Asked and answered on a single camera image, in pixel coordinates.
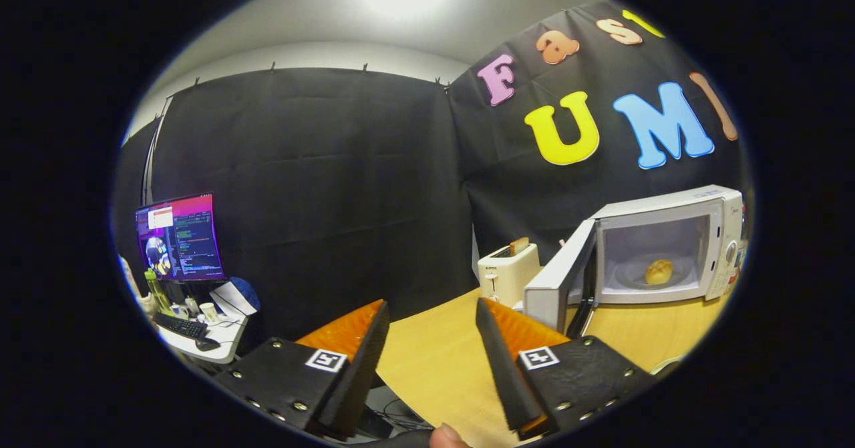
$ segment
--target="computer monitor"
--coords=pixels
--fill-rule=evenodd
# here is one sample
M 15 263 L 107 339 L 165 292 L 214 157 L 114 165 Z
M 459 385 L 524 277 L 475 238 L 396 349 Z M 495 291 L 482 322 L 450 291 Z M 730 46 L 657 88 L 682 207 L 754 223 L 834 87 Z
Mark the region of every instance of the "computer monitor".
M 213 207 L 214 196 L 205 193 L 138 208 L 137 239 L 143 265 L 162 280 L 225 278 Z

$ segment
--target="hand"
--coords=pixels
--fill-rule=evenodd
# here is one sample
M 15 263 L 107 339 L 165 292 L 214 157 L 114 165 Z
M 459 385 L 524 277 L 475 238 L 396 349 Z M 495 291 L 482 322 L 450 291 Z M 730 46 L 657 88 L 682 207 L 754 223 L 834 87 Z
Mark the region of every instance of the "hand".
M 458 432 L 443 423 L 430 435 L 430 448 L 472 448 L 460 439 Z

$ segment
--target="paper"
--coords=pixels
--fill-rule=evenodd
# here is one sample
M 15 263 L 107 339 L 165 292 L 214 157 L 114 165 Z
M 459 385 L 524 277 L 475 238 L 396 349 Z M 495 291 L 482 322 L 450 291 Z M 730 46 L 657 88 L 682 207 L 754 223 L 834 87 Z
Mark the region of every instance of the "paper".
M 256 312 L 256 309 L 246 301 L 244 295 L 238 291 L 238 288 L 231 281 L 216 290 L 212 290 L 211 298 L 222 309 L 223 314 L 232 319 L 249 316 Z

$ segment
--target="keyboard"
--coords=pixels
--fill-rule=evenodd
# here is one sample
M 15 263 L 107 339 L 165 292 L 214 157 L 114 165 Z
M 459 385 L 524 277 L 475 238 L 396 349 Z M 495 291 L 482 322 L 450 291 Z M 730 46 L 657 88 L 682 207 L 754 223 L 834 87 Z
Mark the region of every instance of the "keyboard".
M 208 325 L 200 323 L 199 321 L 181 320 L 180 318 L 175 318 L 174 316 L 163 314 L 159 311 L 158 313 L 155 313 L 154 320 L 155 323 L 158 323 L 158 325 L 165 329 L 171 330 L 171 332 L 178 333 L 181 336 L 186 336 L 190 339 L 202 338 L 205 330 L 208 329 Z

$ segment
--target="letter m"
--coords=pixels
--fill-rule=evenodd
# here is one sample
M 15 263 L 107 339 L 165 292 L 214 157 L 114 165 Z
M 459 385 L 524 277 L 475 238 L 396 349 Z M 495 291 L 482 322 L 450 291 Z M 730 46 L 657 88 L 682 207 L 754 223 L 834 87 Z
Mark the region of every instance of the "letter m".
M 697 116 L 683 96 L 678 83 L 662 83 L 659 86 L 662 112 L 656 110 L 635 94 L 618 98 L 612 106 L 629 120 L 641 148 L 639 167 L 658 168 L 665 164 L 665 153 L 656 147 L 653 137 L 665 146 L 674 159 L 680 159 L 680 133 L 686 137 L 684 150 L 691 157 L 708 155 L 715 149 L 712 140 L 697 121 Z

